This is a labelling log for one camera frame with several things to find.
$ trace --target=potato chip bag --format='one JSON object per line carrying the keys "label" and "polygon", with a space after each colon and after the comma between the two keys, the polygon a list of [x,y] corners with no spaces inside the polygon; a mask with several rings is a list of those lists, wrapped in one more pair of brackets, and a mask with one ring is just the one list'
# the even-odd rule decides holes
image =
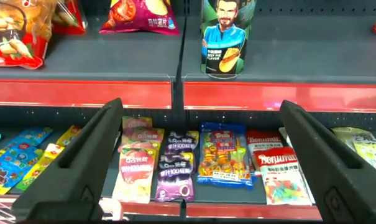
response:
{"label": "potato chip bag", "polygon": [[179,34],[170,1],[112,0],[109,19],[99,33],[146,30],[160,34]]}
{"label": "potato chip bag", "polygon": [[88,23],[79,0],[58,0],[52,24],[56,33],[84,34]]}
{"label": "potato chip bag", "polygon": [[0,0],[0,67],[44,64],[56,0]]}

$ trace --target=chip bag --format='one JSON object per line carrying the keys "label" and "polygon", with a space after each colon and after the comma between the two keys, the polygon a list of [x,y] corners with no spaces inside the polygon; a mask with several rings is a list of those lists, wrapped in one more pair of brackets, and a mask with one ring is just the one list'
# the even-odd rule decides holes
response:
{"label": "chip bag", "polygon": [[112,0],[109,19],[99,33],[146,30],[160,34],[179,34],[170,1]]}
{"label": "chip bag", "polygon": [[88,23],[78,0],[58,0],[52,24],[57,33],[84,34]]}
{"label": "chip bag", "polygon": [[56,0],[0,1],[0,67],[44,64]]}
{"label": "chip bag", "polygon": [[245,126],[203,123],[197,183],[252,189]]}

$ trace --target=yellow package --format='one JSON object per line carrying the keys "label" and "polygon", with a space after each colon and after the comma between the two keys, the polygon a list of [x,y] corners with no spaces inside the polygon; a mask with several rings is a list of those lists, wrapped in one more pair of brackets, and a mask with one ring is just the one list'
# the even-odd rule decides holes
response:
{"label": "yellow package", "polygon": [[62,136],[57,140],[57,145],[66,147],[71,140],[73,140],[77,134],[81,131],[81,128],[72,125],[70,128],[62,134]]}
{"label": "yellow package", "polygon": [[16,188],[26,190],[28,186],[50,165],[50,163],[63,151],[64,147],[50,143],[41,159],[32,167],[32,169],[24,176]]}
{"label": "yellow package", "polygon": [[332,128],[331,130],[338,139],[353,151],[356,151],[354,144],[376,145],[376,138],[369,131],[351,127]]}
{"label": "yellow package", "polygon": [[354,144],[358,155],[376,169],[376,145]]}

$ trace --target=strawberry image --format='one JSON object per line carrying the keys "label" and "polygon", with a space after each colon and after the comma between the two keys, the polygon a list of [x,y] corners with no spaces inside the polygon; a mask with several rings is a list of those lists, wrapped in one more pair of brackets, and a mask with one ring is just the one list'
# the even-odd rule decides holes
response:
{"label": "strawberry image", "polygon": [[152,151],[123,149],[120,158],[120,174],[127,184],[152,178],[154,158]]}

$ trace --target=pegboard back panel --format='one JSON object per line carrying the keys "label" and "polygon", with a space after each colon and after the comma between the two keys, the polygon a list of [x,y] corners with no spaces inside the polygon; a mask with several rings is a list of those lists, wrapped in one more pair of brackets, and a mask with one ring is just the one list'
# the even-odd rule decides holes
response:
{"label": "pegboard back panel", "polygon": [[[81,0],[86,16],[108,16],[111,0]],[[171,6],[176,16],[185,15],[184,0],[171,0]]]}
{"label": "pegboard back panel", "polygon": [[[202,0],[189,0],[188,13],[199,16]],[[376,0],[256,0],[255,15],[376,15]]]}

